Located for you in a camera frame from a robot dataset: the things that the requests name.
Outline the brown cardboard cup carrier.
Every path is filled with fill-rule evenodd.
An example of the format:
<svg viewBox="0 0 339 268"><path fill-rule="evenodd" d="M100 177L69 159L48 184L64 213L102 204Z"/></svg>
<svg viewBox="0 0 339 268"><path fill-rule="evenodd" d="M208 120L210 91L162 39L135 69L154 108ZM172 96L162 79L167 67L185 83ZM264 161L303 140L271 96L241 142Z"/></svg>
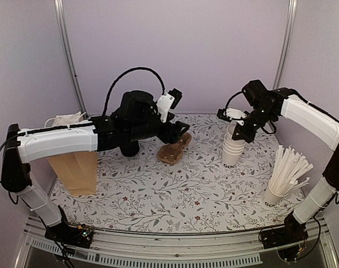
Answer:
<svg viewBox="0 0 339 268"><path fill-rule="evenodd" d="M158 160L171 166L177 164L182 159L184 149L189 145L191 140L191 134L186 132L177 143L162 146L157 152Z"/></svg>

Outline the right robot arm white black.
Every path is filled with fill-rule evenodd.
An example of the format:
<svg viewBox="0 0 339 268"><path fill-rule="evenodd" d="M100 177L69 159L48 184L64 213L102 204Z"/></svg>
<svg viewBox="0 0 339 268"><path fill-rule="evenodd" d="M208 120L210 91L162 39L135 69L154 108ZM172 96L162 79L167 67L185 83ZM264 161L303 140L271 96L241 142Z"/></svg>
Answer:
<svg viewBox="0 0 339 268"><path fill-rule="evenodd" d="M304 201L287 216L286 222L290 223L279 232L283 243L292 243L300 236L300 225L305 224L339 191L339 120L309 103L295 89L268 90L260 80L252 80L241 89L241 93L252 111L241 118L235 127L235 140L250 143L259 128L283 117L306 130L319 148L326 146L332 151L321 179Z"/></svg>

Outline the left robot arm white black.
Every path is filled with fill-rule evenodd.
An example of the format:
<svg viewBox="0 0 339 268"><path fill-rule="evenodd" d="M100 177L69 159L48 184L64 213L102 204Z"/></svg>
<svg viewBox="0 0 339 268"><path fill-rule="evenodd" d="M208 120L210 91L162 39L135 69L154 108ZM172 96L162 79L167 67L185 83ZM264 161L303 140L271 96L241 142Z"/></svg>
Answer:
<svg viewBox="0 0 339 268"><path fill-rule="evenodd" d="M139 141L157 137L163 143L176 143L189 129L180 121L172 123L174 109L182 93L173 89L157 101L150 93L126 92L120 107L110 116L96 116L70 125L19 129L10 125L2 157L1 185L20 197L61 242L74 234L60 208L30 177L30 162L73 152L101 152L120 148L123 156L139 152Z"/></svg>

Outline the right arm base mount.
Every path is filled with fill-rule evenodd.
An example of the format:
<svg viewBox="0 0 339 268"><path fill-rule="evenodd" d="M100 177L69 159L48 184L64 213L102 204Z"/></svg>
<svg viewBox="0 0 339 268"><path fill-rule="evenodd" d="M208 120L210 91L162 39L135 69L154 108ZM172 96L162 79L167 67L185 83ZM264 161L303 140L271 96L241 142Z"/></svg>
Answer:
<svg viewBox="0 0 339 268"><path fill-rule="evenodd" d="M278 256L285 262L294 262L299 259L305 249L308 232L303 226L285 224L284 227L263 228L258 235L264 249L276 248Z"/></svg>

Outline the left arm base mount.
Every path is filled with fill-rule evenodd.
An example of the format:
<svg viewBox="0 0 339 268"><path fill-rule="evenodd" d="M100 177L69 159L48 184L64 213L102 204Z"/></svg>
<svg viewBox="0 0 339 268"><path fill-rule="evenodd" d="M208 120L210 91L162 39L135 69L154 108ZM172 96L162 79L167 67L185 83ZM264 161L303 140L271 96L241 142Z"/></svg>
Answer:
<svg viewBox="0 0 339 268"><path fill-rule="evenodd" d="M72 227L61 223L53 227L46 226L45 237L65 245L90 248L93 240L93 229L85 224Z"/></svg>

